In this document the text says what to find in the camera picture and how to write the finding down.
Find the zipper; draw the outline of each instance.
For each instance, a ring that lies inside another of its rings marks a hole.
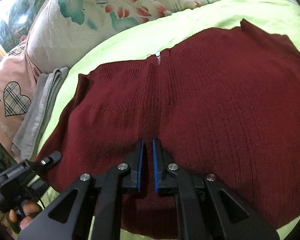
[[[160,51],[156,52],[155,56],[157,57],[157,65],[160,65],[160,62],[161,62]]]

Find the pink fabric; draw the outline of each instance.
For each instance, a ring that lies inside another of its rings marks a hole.
[[[29,109],[40,74],[25,48],[26,41],[0,62],[0,143],[12,156],[12,139]]]

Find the plaid pattern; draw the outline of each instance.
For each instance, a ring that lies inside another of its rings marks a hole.
[[[3,91],[5,116],[21,115],[28,112],[31,100],[21,94],[20,85],[12,81],[6,85]]]
[[[9,51],[9,56],[11,55],[19,55],[21,52],[23,52],[23,50],[25,49],[25,45],[17,45],[15,46],[12,50]]]

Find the maroon ribbed sweater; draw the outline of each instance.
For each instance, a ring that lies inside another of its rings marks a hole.
[[[122,227],[176,238],[174,199],[154,191],[157,137],[176,163],[217,174],[272,226],[285,225],[300,215],[300,53],[287,36],[243,20],[162,51],[159,65],[154,55],[101,65],[79,76],[38,158],[61,151],[47,175],[61,191],[84,172],[106,172],[145,139],[142,193],[124,200]]]

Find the finger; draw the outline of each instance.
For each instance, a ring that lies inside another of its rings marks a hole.
[[[41,210],[39,205],[34,202],[28,202],[24,204],[22,208],[23,211],[28,214],[39,212]]]
[[[9,219],[13,223],[18,222],[18,217],[17,217],[17,214],[16,214],[16,212],[14,210],[10,210],[10,212],[9,212]]]
[[[21,230],[25,229],[27,225],[32,221],[32,218],[29,216],[26,216],[21,222],[20,222],[20,228]]]

